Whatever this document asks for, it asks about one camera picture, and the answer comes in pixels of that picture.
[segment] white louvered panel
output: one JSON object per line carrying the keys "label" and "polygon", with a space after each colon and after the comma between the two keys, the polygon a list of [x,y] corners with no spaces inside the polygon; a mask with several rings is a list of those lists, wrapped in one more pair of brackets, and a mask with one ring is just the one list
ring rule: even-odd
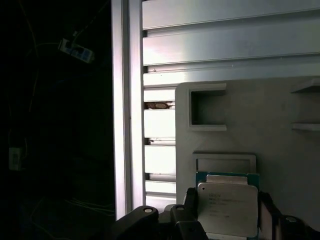
{"label": "white louvered panel", "polygon": [[145,138],[175,138],[176,116],[174,109],[144,110]]}
{"label": "white louvered panel", "polygon": [[142,3],[142,21],[143,29],[147,30],[319,8],[320,1],[317,0],[232,0],[232,4],[227,0],[154,0]]}
{"label": "white louvered panel", "polygon": [[147,193],[145,202],[148,206],[155,207],[162,213],[166,206],[176,204],[177,201],[174,195]]}
{"label": "white louvered panel", "polygon": [[163,181],[145,181],[145,192],[176,194],[176,183]]}
{"label": "white louvered panel", "polygon": [[176,175],[176,147],[144,147],[144,167],[148,174]]}
{"label": "white louvered panel", "polygon": [[159,87],[144,90],[144,102],[165,102],[175,100],[175,87]]}

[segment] wire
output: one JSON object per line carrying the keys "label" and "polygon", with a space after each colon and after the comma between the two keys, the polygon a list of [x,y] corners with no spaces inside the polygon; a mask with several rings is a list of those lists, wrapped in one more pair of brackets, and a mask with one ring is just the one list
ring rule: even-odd
{"label": "wire", "polygon": [[73,45],[75,44],[76,40],[78,39],[78,37],[96,20],[97,16],[105,9],[105,7],[107,6],[107,4],[110,2],[110,0],[107,0],[103,6],[99,9],[99,11],[97,12],[97,14],[92,18],[92,20],[81,30],[77,33],[77,35],[74,37],[74,39],[72,40],[71,43],[71,47],[73,47]]}
{"label": "wire", "polygon": [[[9,94],[7,93],[6,94],[6,97],[8,99],[8,109],[9,109],[9,116],[10,116],[10,120],[12,118],[12,110],[11,110],[11,106],[10,106],[10,100],[9,100]],[[12,129],[10,128],[9,129],[9,132],[8,132],[8,145],[9,145],[9,148],[10,148],[10,135],[11,135],[11,131]]]}
{"label": "wire", "polygon": [[78,207],[82,207],[82,208],[85,208],[85,209],[89,209],[91,211],[95,211],[97,213],[100,213],[100,214],[103,214],[105,216],[114,216],[114,214],[106,214],[105,212],[103,212],[101,210],[101,208],[95,208],[95,207],[89,207],[89,206],[86,206],[86,205],[81,205],[81,204],[77,204],[77,203],[74,203],[74,202],[71,202],[71,201],[68,201],[68,200],[65,200],[67,203],[71,204],[71,205],[74,205],[74,206],[78,206]]}
{"label": "wire", "polygon": [[35,38],[34,31],[33,31],[33,29],[32,29],[31,23],[30,23],[30,21],[29,21],[29,19],[28,19],[28,17],[27,17],[25,8],[24,8],[24,6],[23,6],[22,3],[21,3],[21,0],[18,0],[18,2],[19,2],[19,5],[20,5],[20,7],[21,7],[21,10],[22,10],[22,12],[23,12],[23,15],[25,16],[25,20],[26,20],[26,23],[28,24],[29,30],[30,30],[30,32],[31,32],[32,39],[33,39],[33,44],[34,44],[35,55],[36,55],[36,57],[38,58],[39,55],[38,55],[38,49],[37,49],[37,43],[36,43],[36,38]]}
{"label": "wire", "polygon": [[37,86],[38,77],[39,77],[39,68],[36,70],[33,91],[32,91],[31,101],[30,101],[30,105],[29,105],[29,113],[31,113],[31,107],[32,107],[33,99],[34,99],[34,96],[36,93],[36,86]]}
{"label": "wire", "polygon": [[25,145],[25,154],[24,154],[24,158],[27,157],[28,155],[28,143],[27,143],[27,138],[24,138],[24,145]]}
{"label": "wire", "polygon": [[99,204],[95,204],[95,203],[91,203],[91,202],[80,201],[80,200],[78,200],[78,199],[76,199],[76,198],[74,198],[74,197],[73,197],[72,199],[73,199],[75,202],[79,202],[79,203],[82,203],[82,204],[85,204],[85,205],[97,206],[97,207],[101,207],[101,208],[107,208],[107,207],[113,205],[112,203],[107,204],[107,205],[99,205]]}
{"label": "wire", "polygon": [[84,207],[87,207],[87,208],[95,209],[95,210],[98,210],[98,211],[110,212],[110,213],[114,213],[115,212],[114,210],[110,210],[110,209],[106,209],[106,208],[92,207],[92,206],[89,206],[87,204],[80,203],[80,202],[77,202],[77,201],[74,201],[74,200],[71,200],[69,202],[71,202],[73,204],[81,205],[81,206],[84,206]]}
{"label": "wire", "polygon": [[[39,43],[36,45],[36,48],[40,47],[40,46],[43,46],[43,45],[59,45],[59,43],[57,42],[44,42],[44,43]],[[31,48],[27,53],[26,55],[24,56],[25,58],[27,58],[33,51],[33,48]]]}
{"label": "wire", "polygon": [[[36,42],[36,37],[35,37],[35,34],[34,34],[34,31],[32,29],[32,26],[31,26],[31,23],[27,17],[27,14],[26,14],[26,11],[25,11],[25,8],[24,6],[22,5],[21,3],[21,0],[18,0],[19,2],[19,5],[21,7],[21,10],[23,12],[23,15],[25,16],[25,20],[29,26],[29,30],[31,32],[31,35],[32,35],[32,39],[33,39],[33,45],[34,45],[34,51],[35,51],[35,55],[36,55],[36,58],[38,59],[39,58],[39,54],[38,54],[38,49],[37,49],[37,42]],[[36,70],[36,76],[35,76],[35,80],[34,80],[34,85],[33,85],[33,93],[32,93],[32,98],[31,98],[31,101],[30,101],[30,106],[29,106],[29,113],[31,112],[31,107],[32,107],[32,102],[33,102],[33,98],[35,96],[35,92],[36,92],[36,86],[37,86],[37,81],[38,81],[38,77],[39,77],[39,68]]]}
{"label": "wire", "polygon": [[70,240],[67,237],[55,237],[53,236],[50,232],[48,232],[45,228],[43,228],[42,226],[40,226],[39,224],[35,223],[33,221],[33,215],[35,214],[37,208],[39,207],[39,205],[44,201],[45,197],[41,198],[40,201],[35,205],[33,211],[30,214],[30,221],[32,222],[32,224],[34,224],[38,229],[41,229],[42,231],[44,231],[46,234],[49,235],[50,238],[52,238],[53,240]]}
{"label": "wire", "polygon": [[12,129],[10,128],[9,129],[9,133],[8,133],[8,145],[9,145],[9,148],[10,148],[10,134],[11,134],[11,131],[12,131]]}

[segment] rectangular cutout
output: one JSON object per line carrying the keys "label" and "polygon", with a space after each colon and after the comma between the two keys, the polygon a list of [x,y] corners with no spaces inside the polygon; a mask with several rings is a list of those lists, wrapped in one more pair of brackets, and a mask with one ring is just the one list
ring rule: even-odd
{"label": "rectangular cutout", "polygon": [[194,153],[196,170],[214,173],[256,173],[256,156],[253,154]]}
{"label": "rectangular cutout", "polygon": [[226,131],[223,99],[226,84],[203,84],[189,92],[189,128],[193,131]]}

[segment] square recess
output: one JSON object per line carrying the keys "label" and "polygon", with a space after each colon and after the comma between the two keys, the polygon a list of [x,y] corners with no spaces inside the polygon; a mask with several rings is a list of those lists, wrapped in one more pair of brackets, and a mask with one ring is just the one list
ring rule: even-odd
{"label": "square recess", "polygon": [[189,90],[189,129],[193,131],[226,131],[225,115],[221,108],[226,84],[217,83],[210,88],[199,86]]}

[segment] gray plastic surface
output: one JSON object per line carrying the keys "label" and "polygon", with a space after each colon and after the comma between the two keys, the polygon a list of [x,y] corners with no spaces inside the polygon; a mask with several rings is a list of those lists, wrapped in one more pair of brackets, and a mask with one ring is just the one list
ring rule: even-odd
{"label": "gray plastic surface", "polygon": [[[293,123],[320,122],[318,92],[291,93],[312,78],[273,78],[193,82],[175,92],[176,192],[195,187],[194,152],[252,153],[261,190],[276,206],[320,230],[320,132],[293,130]],[[198,85],[226,83],[223,96],[203,96],[198,113],[203,123],[224,123],[227,131],[189,130],[189,92]]]}
{"label": "gray plastic surface", "polygon": [[192,157],[199,172],[256,173],[255,155],[194,153]]}

